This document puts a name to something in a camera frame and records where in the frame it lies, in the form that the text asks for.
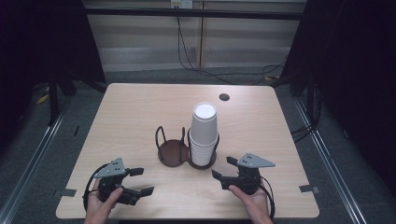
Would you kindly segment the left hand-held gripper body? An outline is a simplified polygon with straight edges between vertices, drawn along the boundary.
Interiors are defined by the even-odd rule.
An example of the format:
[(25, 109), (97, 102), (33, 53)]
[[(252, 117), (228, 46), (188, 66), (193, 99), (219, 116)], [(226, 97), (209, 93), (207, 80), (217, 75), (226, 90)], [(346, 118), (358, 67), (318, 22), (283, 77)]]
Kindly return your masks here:
[(118, 203), (135, 205), (140, 199), (140, 191), (134, 189), (126, 189), (122, 185), (122, 181), (126, 176), (129, 176), (130, 168), (125, 168), (122, 158), (116, 158), (108, 164), (105, 164), (98, 171), (95, 171), (93, 177), (100, 179), (99, 182), (99, 198), (102, 202), (106, 201), (110, 193), (117, 189), (122, 188), (123, 193), (118, 198)]

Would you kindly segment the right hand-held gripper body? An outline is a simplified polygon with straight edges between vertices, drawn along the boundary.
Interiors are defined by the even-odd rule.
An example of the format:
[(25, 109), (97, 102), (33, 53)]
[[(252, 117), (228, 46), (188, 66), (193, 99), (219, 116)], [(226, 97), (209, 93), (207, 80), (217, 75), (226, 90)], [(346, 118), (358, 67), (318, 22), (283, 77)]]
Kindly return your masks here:
[(276, 164), (252, 153), (246, 153), (237, 159), (238, 176), (222, 176), (219, 181), (223, 189), (231, 185), (237, 186), (247, 195), (254, 194), (261, 185), (260, 169), (264, 167), (275, 167)]

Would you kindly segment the dark brown cup holder rack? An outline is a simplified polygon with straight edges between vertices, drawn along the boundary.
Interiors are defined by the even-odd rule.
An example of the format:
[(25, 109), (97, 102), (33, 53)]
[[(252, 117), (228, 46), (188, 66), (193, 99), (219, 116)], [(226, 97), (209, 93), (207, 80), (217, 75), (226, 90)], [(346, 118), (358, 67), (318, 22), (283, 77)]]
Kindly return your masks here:
[(159, 161), (167, 167), (178, 167), (187, 162), (191, 167), (198, 170), (205, 170), (210, 168), (217, 158), (217, 147), (219, 140), (215, 142), (214, 150), (210, 154), (209, 163), (206, 165), (199, 165), (193, 161), (192, 155), (192, 140), (189, 137), (190, 132), (185, 128), (181, 129), (181, 137), (179, 139), (167, 140), (162, 126), (160, 126), (155, 133), (155, 144), (158, 149)]

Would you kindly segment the white paper drinking cup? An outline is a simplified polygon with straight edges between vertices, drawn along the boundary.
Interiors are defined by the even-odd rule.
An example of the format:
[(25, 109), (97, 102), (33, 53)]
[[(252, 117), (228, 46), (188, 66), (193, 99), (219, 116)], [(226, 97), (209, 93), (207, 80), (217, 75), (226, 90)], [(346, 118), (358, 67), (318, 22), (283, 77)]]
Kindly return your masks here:
[(217, 140), (217, 109), (213, 104), (201, 102), (194, 107), (190, 134), (198, 145), (210, 145)]

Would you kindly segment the person's left hand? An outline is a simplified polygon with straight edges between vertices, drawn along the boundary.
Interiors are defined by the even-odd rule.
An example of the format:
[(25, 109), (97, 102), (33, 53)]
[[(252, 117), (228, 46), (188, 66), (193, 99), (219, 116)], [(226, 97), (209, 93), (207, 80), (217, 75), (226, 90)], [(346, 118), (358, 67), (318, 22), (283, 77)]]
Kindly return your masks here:
[(117, 188), (110, 193), (105, 202), (99, 200), (99, 180), (96, 180), (88, 195), (88, 207), (85, 219), (108, 220), (112, 209), (116, 206), (118, 198), (123, 193), (122, 188)]

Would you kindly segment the person's right hand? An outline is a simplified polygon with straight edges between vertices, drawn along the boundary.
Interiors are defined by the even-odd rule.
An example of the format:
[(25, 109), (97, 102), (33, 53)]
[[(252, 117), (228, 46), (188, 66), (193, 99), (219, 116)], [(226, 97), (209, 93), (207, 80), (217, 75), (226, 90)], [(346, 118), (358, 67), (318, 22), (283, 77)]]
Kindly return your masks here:
[(271, 219), (268, 211), (267, 195), (262, 189), (258, 189), (254, 194), (247, 195), (237, 186), (231, 185), (229, 191), (244, 205), (251, 222), (252, 219)]

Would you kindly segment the grey floor tape piece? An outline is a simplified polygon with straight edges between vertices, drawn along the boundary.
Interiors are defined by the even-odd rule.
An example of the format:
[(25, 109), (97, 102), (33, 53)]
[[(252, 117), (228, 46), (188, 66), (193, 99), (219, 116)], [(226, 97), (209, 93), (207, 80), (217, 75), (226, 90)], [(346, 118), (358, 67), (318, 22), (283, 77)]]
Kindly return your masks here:
[(56, 198), (74, 197), (76, 192), (75, 189), (57, 189), (53, 192), (52, 196)]
[(311, 185), (303, 185), (299, 187), (301, 193), (312, 192), (313, 194), (319, 193), (319, 188)]

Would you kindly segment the dark metal stand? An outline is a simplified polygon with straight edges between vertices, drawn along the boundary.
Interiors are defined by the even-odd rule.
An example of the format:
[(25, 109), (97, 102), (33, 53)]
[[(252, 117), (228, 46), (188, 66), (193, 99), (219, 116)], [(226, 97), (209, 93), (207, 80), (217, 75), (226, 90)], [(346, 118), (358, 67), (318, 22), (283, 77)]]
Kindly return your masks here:
[(53, 71), (49, 72), (49, 126), (52, 126), (59, 117), (58, 85)]

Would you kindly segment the yellow floor object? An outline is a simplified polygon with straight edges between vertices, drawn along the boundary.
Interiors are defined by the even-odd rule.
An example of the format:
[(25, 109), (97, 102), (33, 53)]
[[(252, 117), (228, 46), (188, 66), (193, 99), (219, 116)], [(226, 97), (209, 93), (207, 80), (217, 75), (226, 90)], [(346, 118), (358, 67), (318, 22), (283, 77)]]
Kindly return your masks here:
[(46, 88), (40, 97), (37, 99), (36, 104), (40, 105), (43, 104), (48, 98), (50, 97), (50, 88)]

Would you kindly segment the black curtain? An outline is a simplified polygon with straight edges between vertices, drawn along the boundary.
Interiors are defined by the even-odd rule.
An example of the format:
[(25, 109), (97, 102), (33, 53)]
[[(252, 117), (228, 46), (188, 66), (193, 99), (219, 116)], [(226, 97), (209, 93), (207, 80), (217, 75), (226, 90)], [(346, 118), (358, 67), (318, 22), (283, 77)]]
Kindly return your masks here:
[(76, 80), (104, 92), (106, 82), (83, 0), (0, 0), (0, 154), (16, 135), (33, 87), (56, 76), (74, 94)]
[(281, 76), (318, 86), (396, 196), (396, 0), (306, 0)]

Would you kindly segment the black horizontal bar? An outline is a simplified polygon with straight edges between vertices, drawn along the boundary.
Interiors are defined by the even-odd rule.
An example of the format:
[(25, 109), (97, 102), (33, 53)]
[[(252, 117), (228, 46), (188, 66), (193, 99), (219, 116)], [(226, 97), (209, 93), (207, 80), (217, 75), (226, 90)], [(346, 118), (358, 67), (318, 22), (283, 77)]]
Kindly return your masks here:
[(85, 7), (86, 14), (121, 15), (121, 16), (162, 16), (162, 17), (197, 17), (197, 18), (230, 18), (253, 20), (300, 21), (303, 13), (259, 12), (237, 10), (207, 9), (172, 9), (172, 8), (129, 8), (129, 7)]

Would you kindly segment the metal floor rail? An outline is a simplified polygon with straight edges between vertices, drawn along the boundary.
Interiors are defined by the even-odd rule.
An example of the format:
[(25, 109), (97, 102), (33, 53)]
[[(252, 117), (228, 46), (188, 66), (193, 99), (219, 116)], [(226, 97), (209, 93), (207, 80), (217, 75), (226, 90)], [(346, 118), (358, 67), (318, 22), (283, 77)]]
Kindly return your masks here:
[(312, 139), (318, 154), (329, 173), (329, 176), (341, 198), (341, 201), (344, 204), (344, 207), (346, 208), (346, 211), (350, 216), (350, 219), (352, 220), (353, 224), (367, 224), (360, 206), (347, 186), (345, 179), (342, 177), (337, 165), (332, 158), (332, 154), (323, 141), (319, 131), (314, 129), (313, 123), (308, 118), (307, 108), (304, 105), (304, 102), (301, 99), (296, 99), (295, 104), (302, 120), (304, 121), (304, 125), (309, 130), (310, 138)]
[(41, 141), (39, 142), (32, 159), (30, 159), (27, 163), (21, 177), (17, 182), (16, 187), (14, 188), (14, 190), (11, 191), (10, 195), (7, 197), (3, 208), (0, 210), (0, 224), (11, 224), (21, 205), (24, 196), (26, 195), (27, 190), (29, 189), (33, 181), (38, 167), (46, 156), (50, 148), (51, 142), (63, 122), (64, 113), (69, 105), (70, 102), (64, 104), (62, 110), (59, 112), (59, 115), (46, 129), (46, 132), (43, 135)]

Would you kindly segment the white wall socket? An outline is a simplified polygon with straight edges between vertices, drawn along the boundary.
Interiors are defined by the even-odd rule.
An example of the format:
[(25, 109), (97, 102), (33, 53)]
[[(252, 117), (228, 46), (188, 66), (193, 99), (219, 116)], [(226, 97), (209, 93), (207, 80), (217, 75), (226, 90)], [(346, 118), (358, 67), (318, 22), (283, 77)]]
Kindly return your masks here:
[(171, 8), (193, 9), (192, 0), (170, 0)]

